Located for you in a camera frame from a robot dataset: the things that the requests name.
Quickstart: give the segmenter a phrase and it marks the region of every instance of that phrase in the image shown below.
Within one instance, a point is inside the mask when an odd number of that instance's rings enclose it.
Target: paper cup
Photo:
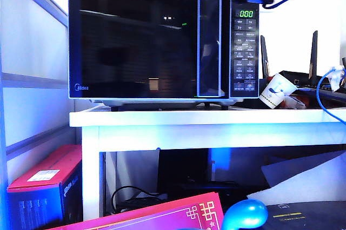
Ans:
[[[259,99],[268,107],[274,109],[283,101],[284,96],[291,95],[297,89],[293,83],[277,73],[265,87]]]

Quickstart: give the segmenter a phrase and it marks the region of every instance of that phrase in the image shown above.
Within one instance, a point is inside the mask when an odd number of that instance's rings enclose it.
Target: microwave control panel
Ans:
[[[232,3],[230,92],[233,97],[258,97],[259,7]]]

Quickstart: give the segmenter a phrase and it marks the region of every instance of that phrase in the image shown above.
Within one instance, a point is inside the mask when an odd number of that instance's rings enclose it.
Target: black microwave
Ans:
[[[132,103],[258,98],[258,4],[69,0],[69,97]]]

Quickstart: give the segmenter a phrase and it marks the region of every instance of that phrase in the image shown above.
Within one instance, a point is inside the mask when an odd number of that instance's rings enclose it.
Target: pink book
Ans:
[[[223,212],[218,194],[201,194],[51,230],[221,230]]]

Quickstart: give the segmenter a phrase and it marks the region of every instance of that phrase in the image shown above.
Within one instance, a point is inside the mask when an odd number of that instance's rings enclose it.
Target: red box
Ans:
[[[59,147],[7,192],[11,229],[47,229],[82,221],[81,145]]]
[[[220,230],[222,220],[218,194],[211,192],[51,230],[176,230],[192,227]]]

